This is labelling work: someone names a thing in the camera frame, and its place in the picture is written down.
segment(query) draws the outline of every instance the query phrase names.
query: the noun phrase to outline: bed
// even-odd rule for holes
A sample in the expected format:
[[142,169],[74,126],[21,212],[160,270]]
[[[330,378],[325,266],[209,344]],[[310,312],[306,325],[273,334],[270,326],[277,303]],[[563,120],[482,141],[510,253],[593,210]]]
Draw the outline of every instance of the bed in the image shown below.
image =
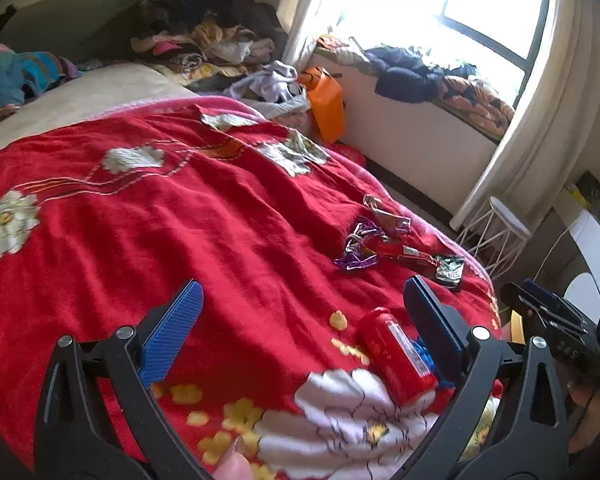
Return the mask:
[[58,338],[105,338],[193,278],[202,314],[152,391],[194,455],[213,469],[241,434],[256,480],[390,478],[450,394],[397,406],[359,346],[356,323],[377,306],[416,337],[402,306],[412,270],[334,264],[365,194],[411,218],[409,245],[466,258],[460,292],[430,286],[500,335],[474,259],[364,169],[239,102],[125,64],[25,105],[0,123],[0,434],[32,466]]

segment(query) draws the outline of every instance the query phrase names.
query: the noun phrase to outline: white curtain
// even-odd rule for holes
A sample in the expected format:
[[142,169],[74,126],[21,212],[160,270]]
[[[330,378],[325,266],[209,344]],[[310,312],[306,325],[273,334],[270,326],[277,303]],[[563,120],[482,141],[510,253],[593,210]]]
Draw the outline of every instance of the white curtain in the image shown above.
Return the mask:
[[331,0],[280,0],[278,18],[289,34],[282,62],[304,70],[316,39],[338,18]]
[[550,0],[540,52],[511,125],[453,217],[497,194],[537,228],[566,183],[600,104],[600,1]]

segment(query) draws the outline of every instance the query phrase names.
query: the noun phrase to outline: beige bed sheet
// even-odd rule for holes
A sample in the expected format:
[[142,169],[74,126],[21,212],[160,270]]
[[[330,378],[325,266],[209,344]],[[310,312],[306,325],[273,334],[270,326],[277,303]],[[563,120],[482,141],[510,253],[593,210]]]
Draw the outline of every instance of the beige bed sheet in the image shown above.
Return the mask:
[[106,66],[45,93],[1,121],[0,150],[14,140],[79,123],[131,101],[192,95],[143,65]]

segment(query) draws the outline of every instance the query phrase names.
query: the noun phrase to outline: candy wrapper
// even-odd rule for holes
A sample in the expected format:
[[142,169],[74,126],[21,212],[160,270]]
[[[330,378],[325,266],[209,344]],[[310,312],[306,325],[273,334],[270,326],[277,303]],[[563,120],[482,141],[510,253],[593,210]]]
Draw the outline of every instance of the candy wrapper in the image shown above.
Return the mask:
[[407,218],[406,216],[398,216],[384,211],[381,208],[382,201],[379,198],[367,194],[362,199],[362,203],[371,209],[376,223],[389,236],[399,238],[400,236],[408,234],[411,231],[411,219]]
[[366,269],[374,266],[378,258],[416,266],[417,272],[451,290],[459,290],[461,285],[464,270],[462,256],[431,256],[403,244],[400,238],[388,236],[368,218],[356,218],[353,230],[347,237],[344,254],[334,261],[335,264],[342,270]]
[[462,256],[434,256],[438,260],[435,281],[451,290],[460,290],[462,272],[464,271],[464,258]]

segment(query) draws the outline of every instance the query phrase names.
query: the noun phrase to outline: yellow flower print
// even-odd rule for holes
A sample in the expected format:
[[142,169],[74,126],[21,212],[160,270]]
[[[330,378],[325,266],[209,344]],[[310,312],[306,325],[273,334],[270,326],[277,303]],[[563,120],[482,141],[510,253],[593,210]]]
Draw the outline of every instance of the yellow flower print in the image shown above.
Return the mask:
[[490,296],[489,297],[491,300],[491,310],[493,310],[493,313],[497,316],[498,315],[498,300],[495,298],[495,296]]
[[204,426],[209,422],[209,416],[205,412],[191,412],[187,417],[187,426]]
[[258,443],[260,441],[260,436],[250,431],[248,433],[243,433],[242,438],[244,440],[244,455],[247,458],[252,458],[256,456],[258,452]]
[[203,451],[202,462],[209,465],[218,462],[222,453],[224,453],[229,447],[229,444],[231,444],[231,441],[231,433],[227,433],[226,431],[218,431],[213,438],[203,438],[198,443],[198,449]]
[[222,427],[226,430],[235,430],[238,433],[249,433],[263,413],[262,408],[254,407],[251,399],[243,397],[236,400],[235,404],[224,405]]
[[195,384],[177,384],[169,388],[169,393],[176,404],[195,404],[202,399],[202,390]]
[[339,310],[336,310],[333,314],[331,314],[331,317],[329,318],[329,324],[332,328],[340,331],[346,329],[348,325],[347,318]]
[[155,400],[160,399],[164,395],[164,388],[160,383],[154,383],[151,385],[151,393]]
[[253,480],[276,480],[276,474],[265,465],[251,464],[251,472]]
[[347,345],[346,343],[343,343],[342,341],[336,338],[331,339],[331,344],[334,345],[338,350],[340,350],[340,353],[342,355],[351,355],[353,357],[357,357],[358,359],[360,359],[360,362],[365,366],[369,366],[371,364],[371,360],[362,351],[361,348]]

